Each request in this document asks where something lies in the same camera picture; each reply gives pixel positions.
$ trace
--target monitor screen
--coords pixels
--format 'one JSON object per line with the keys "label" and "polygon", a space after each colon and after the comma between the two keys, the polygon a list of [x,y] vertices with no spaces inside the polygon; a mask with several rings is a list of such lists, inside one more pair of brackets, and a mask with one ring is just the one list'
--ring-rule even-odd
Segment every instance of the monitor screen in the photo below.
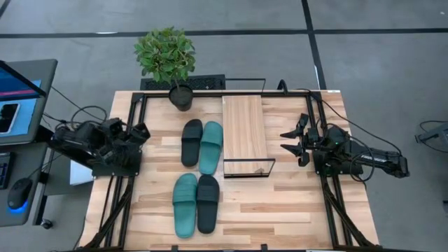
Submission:
{"label": "monitor screen", "polygon": [[5,68],[0,67],[0,101],[39,97],[40,94],[36,90],[37,87],[30,87],[30,85],[34,84],[30,81],[27,83],[25,81],[27,80],[20,80],[20,78],[14,76]]}

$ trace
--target black keyboard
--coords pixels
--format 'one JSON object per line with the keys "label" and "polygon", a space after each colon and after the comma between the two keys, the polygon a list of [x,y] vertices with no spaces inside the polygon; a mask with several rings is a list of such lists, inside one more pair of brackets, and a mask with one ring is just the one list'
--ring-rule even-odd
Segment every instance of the black keyboard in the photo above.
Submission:
{"label": "black keyboard", "polygon": [[0,190],[8,188],[9,177],[12,170],[12,153],[0,153]]}

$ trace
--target black pot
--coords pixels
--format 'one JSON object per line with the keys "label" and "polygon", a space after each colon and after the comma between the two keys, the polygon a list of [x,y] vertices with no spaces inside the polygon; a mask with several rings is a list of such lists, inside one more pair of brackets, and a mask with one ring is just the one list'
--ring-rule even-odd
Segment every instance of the black pot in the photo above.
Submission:
{"label": "black pot", "polygon": [[179,89],[174,86],[168,96],[171,103],[180,111],[187,111],[193,103],[193,90],[187,85],[179,85]]}

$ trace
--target teal slide sandal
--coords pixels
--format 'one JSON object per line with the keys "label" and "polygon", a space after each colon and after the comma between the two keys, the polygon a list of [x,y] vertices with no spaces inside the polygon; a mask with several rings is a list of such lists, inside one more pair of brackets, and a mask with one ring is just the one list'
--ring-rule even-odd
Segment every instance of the teal slide sandal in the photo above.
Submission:
{"label": "teal slide sandal", "polygon": [[216,171],[222,147],[223,127],[217,122],[208,122],[201,139],[199,171],[202,174],[212,175]]}
{"label": "teal slide sandal", "polygon": [[197,180],[194,174],[184,174],[173,191],[174,229],[180,238],[189,238],[195,232]]}

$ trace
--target wooden tabletop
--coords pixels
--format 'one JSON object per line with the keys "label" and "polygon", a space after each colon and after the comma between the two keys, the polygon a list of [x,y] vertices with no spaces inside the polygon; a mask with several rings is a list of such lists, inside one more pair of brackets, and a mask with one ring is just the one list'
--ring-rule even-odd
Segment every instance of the wooden tabletop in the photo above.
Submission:
{"label": "wooden tabletop", "polygon": [[[115,93],[111,118],[127,121],[131,96],[131,91]],[[322,91],[322,98],[339,114],[346,115],[340,92]],[[315,103],[313,107],[315,115],[319,115]],[[224,179],[221,154],[214,174],[221,190],[216,229],[212,234],[201,234],[196,230],[193,237],[180,239],[174,233],[173,187],[184,173],[191,172],[200,177],[197,167],[187,169],[181,164],[182,129],[194,118],[204,124],[210,120],[222,124],[223,103],[220,97],[196,97],[189,111],[180,112],[166,98],[148,100],[144,122],[151,138],[143,145],[141,172],[135,179],[125,250],[165,250],[171,249],[172,245],[191,250],[260,249],[261,244],[268,244],[270,249],[332,247],[321,182],[314,173],[312,159],[306,167],[299,167],[297,158],[280,147],[280,144],[297,144],[298,139],[284,139],[279,135],[295,129],[300,114],[307,113],[305,98],[263,97],[262,110],[267,155],[276,158],[270,177]],[[325,114],[329,123],[349,130],[348,123],[326,106]],[[364,185],[350,176],[339,177],[348,215],[367,239],[377,243]],[[98,178],[94,182],[80,246],[98,232],[109,179]],[[111,201],[112,192],[105,218]],[[339,242],[343,244],[340,219],[336,213],[335,217]],[[120,218],[115,222],[112,245],[118,243]]]}

